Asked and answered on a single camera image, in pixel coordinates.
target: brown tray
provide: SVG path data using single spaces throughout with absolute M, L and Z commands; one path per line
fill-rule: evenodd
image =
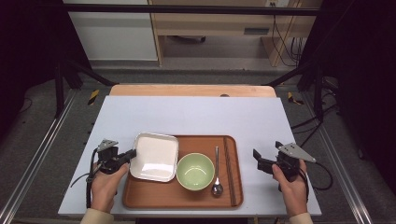
M 133 177 L 128 173 L 122 201 L 129 208 L 226 208 L 241 205 L 242 182 L 239 172 L 236 144 L 226 135 L 175 135 L 178 140 L 178 159 L 199 152 L 216 162 L 215 147 L 219 147 L 219 180 L 224 188 L 219 197 L 211 194 L 212 184 L 200 191 L 181 187 L 177 178 L 171 181 L 154 182 Z

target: sleeve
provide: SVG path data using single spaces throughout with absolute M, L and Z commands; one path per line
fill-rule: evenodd
M 300 215 L 290 217 L 290 224 L 313 224 L 311 215 L 309 213 L 302 213 Z
M 81 224 L 112 224 L 114 217 L 109 213 L 101 212 L 95 209 L 87 209 L 84 217 L 81 220 Z

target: hand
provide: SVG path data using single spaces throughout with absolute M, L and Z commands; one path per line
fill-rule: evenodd
M 102 212 L 110 213 L 114 205 L 114 196 L 121 178 L 128 173 L 128 164 L 123 164 L 120 169 L 111 175 L 98 172 L 92 182 L 92 203 L 91 208 Z
M 282 170 L 273 165 L 274 179 L 279 182 L 282 189 L 283 201 L 286 205 L 286 211 L 289 217 L 294 217 L 308 211 L 306 206 L 306 188 L 305 182 L 298 175 L 296 180 L 289 182 Z M 303 160 L 300 160 L 300 168 L 306 173 L 306 165 Z

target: spoon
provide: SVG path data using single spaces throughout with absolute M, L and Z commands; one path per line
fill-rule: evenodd
M 220 196 L 223 192 L 222 185 L 219 182 L 219 147 L 216 147 L 216 182 L 213 184 L 213 195 Z

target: white cabinet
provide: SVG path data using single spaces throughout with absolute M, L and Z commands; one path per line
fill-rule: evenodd
M 70 4 L 146 5 L 146 0 L 64 0 Z M 157 61 L 148 13 L 69 12 L 90 61 Z

